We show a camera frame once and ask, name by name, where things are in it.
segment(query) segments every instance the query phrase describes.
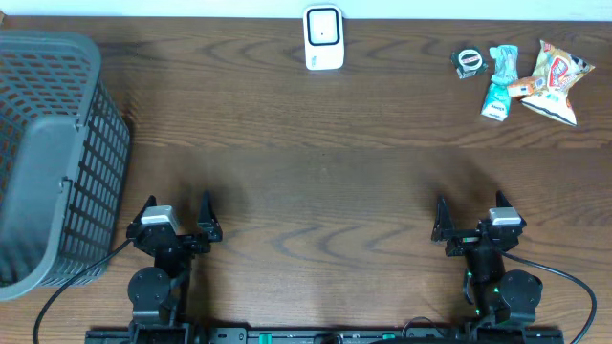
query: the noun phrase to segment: chip bag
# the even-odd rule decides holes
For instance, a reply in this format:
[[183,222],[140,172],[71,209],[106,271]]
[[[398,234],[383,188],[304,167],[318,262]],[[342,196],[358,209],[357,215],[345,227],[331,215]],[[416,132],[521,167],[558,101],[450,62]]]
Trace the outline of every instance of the chip bag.
[[[595,66],[550,43],[543,40],[539,42],[541,49],[532,76],[543,77],[545,83],[540,89],[531,87],[533,93],[522,98],[520,102],[539,114],[576,126],[576,115],[567,99],[567,92],[578,80],[594,70]],[[533,84],[534,80],[536,79],[525,82],[520,79],[516,83],[522,81],[523,84],[538,86]]]

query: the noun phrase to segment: white device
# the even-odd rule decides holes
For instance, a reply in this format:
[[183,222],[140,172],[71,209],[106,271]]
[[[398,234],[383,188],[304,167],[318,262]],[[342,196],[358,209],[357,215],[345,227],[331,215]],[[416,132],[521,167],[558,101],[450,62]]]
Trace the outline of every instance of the white device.
[[316,5],[304,11],[306,67],[320,71],[344,63],[342,12],[334,5]]

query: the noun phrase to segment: tabletop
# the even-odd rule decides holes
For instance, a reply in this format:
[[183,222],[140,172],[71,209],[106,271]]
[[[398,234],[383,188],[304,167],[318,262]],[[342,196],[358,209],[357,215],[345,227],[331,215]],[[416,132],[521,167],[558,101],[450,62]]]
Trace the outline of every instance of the tabletop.
[[[401,327],[458,322],[465,261],[430,243],[435,200],[473,227],[501,189],[528,225],[513,253],[589,284],[585,343],[612,336],[612,37],[609,23],[345,20],[341,69],[310,72],[300,20],[16,17],[5,29],[80,32],[132,128],[114,247],[148,195],[195,229],[211,191],[223,243],[194,262],[188,311],[204,324]],[[579,127],[514,102],[480,116],[486,75],[460,80],[452,51],[514,44],[531,74],[538,39],[596,66],[570,93]],[[152,258],[129,247],[95,283],[66,290],[42,343],[82,343],[131,320],[127,283]],[[541,278],[536,324],[566,341],[589,312],[580,287]],[[0,304],[0,343],[31,340],[54,290]]]

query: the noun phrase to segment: laundry basket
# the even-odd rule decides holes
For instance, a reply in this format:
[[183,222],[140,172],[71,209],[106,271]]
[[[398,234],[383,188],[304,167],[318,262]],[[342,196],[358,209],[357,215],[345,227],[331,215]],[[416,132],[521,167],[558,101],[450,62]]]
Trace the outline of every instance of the laundry basket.
[[0,31],[0,301],[108,254],[129,133],[99,71],[89,38]]

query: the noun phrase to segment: red logo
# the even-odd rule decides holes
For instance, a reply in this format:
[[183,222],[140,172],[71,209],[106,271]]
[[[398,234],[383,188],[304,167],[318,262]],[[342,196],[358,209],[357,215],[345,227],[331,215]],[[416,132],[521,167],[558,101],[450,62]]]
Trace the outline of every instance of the red logo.
[[567,62],[560,57],[555,57],[553,64],[551,65],[551,72],[548,78],[548,85],[559,87],[559,78],[567,73]]

